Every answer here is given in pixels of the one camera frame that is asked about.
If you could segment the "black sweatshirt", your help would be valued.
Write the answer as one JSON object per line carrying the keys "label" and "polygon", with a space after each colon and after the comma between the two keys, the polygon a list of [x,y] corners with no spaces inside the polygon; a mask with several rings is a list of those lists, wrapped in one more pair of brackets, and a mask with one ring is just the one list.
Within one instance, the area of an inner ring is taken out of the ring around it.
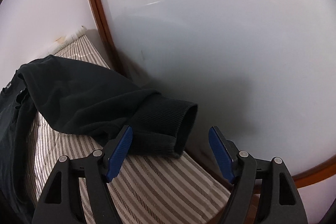
{"label": "black sweatshirt", "polygon": [[180,157],[194,125],[195,103],[142,89],[110,69],[47,56],[22,65],[1,91],[1,208],[7,223],[31,223],[25,185],[27,136],[37,113],[64,134],[99,145],[123,126],[133,130],[131,155]]}

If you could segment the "striped quilted mattress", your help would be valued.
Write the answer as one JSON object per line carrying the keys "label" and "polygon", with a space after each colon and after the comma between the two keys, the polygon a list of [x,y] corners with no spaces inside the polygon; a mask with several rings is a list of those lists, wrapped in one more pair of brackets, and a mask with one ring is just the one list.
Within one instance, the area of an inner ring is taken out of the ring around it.
{"label": "striped quilted mattress", "polygon": [[[56,56],[109,69],[86,36]],[[40,113],[35,116],[27,142],[26,185],[33,203],[37,203],[61,156],[77,159],[104,147],[87,135],[54,130]],[[128,152],[108,190],[124,223],[211,223],[217,220],[230,196],[184,150],[180,157]]]}

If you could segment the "brown wooden door frame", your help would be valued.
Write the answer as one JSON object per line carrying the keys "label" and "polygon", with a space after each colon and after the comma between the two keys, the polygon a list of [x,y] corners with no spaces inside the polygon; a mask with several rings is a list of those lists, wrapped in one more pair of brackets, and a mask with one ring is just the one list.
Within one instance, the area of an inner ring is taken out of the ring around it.
{"label": "brown wooden door frame", "polygon": [[[112,35],[110,33],[109,25],[106,20],[104,8],[101,0],[88,0],[91,6],[91,11],[97,26],[98,33],[102,40],[104,50],[108,55],[108,59],[112,63],[112,67],[121,73],[126,75],[125,68],[120,60],[120,55],[116,50],[113,42]],[[326,180],[335,175],[335,156],[331,157],[327,161],[293,176],[293,180],[297,188],[303,188]]]}

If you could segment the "white rolled paper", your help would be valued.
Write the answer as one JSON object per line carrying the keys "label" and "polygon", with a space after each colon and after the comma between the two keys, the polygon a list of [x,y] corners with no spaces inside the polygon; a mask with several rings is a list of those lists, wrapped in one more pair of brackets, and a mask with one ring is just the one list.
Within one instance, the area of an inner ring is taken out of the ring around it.
{"label": "white rolled paper", "polygon": [[87,32],[87,28],[84,26],[80,26],[78,30],[75,32],[62,36],[61,38],[57,39],[55,42],[53,42],[45,51],[44,55],[54,55],[55,53],[59,52],[63,48],[67,47],[71,43],[73,43],[75,40],[78,38],[82,37],[85,35]]}

